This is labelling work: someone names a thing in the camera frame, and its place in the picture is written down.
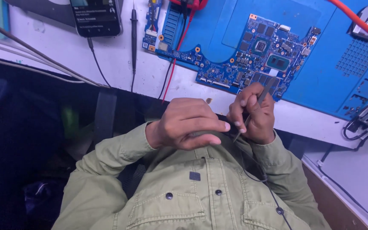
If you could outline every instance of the phone screen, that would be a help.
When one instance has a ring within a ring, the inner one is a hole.
[[[70,0],[79,35],[87,38],[120,35],[122,27],[116,1]]]

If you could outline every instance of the olive shirt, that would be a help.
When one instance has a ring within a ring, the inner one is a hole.
[[[241,154],[240,148],[255,154],[293,230],[330,229],[317,209],[301,161],[277,135],[272,143],[259,145],[242,138],[232,143],[214,133],[220,145],[193,151],[153,149],[146,125],[105,139],[76,163],[52,229],[288,230],[268,187],[250,179],[233,156]],[[151,164],[128,200],[117,176],[143,156]]]

